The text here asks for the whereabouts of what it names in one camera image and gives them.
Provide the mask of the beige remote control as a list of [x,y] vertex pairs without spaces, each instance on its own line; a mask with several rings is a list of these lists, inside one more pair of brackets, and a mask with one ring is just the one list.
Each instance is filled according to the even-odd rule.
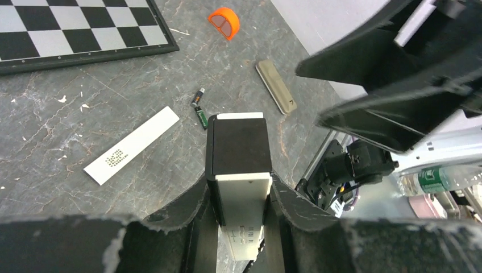
[[260,78],[267,87],[275,104],[283,115],[287,115],[297,109],[289,89],[276,69],[273,61],[262,60],[255,66]]

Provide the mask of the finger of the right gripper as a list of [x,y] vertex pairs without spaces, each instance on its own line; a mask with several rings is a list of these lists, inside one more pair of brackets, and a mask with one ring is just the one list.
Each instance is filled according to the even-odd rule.
[[317,125],[407,152],[462,108],[481,107],[481,77],[392,94],[372,93],[319,114]]
[[388,1],[361,26],[301,61],[296,74],[365,90],[424,89],[432,76],[415,47],[427,40],[419,32],[435,9],[435,1]]

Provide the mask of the white remote back cover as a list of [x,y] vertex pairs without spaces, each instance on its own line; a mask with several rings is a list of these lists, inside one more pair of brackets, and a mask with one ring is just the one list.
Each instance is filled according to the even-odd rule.
[[176,113],[166,106],[91,162],[84,171],[96,183],[103,185],[179,120]]

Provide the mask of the white rectangular bar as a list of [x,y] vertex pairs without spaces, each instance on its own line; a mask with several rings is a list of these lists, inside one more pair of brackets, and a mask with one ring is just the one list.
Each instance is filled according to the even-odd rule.
[[209,118],[205,176],[221,233],[235,261],[257,257],[272,171],[262,112]]

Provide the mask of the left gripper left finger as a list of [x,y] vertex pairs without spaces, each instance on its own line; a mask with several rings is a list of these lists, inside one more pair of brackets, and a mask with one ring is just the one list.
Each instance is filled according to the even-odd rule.
[[216,272],[218,223],[204,177],[144,220],[160,228],[157,272]]

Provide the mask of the dark spare AA battery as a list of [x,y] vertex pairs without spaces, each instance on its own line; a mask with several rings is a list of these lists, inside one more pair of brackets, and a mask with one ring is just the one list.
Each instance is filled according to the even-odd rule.
[[194,95],[194,98],[192,99],[190,105],[195,108],[199,105],[199,102],[202,98],[202,96],[204,95],[205,93],[205,88],[200,88],[198,91],[196,91],[195,95]]

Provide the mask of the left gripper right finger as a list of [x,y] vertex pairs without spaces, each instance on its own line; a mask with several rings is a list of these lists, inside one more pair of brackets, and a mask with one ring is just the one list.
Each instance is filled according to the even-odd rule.
[[339,225],[276,174],[272,173],[264,221],[269,272],[332,272],[329,232]]

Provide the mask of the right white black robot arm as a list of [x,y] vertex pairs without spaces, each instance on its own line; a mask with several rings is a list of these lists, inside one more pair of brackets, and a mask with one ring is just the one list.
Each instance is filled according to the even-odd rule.
[[308,198],[327,209],[326,187],[381,182],[403,154],[457,111],[481,113],[481,2],[434,1],[404,45],[396,41],[419,1],[390,1],[341,40],[301,61],[300,77],[358,85],[366,95],[320,113],[317,125],[355,137],[323,159]]

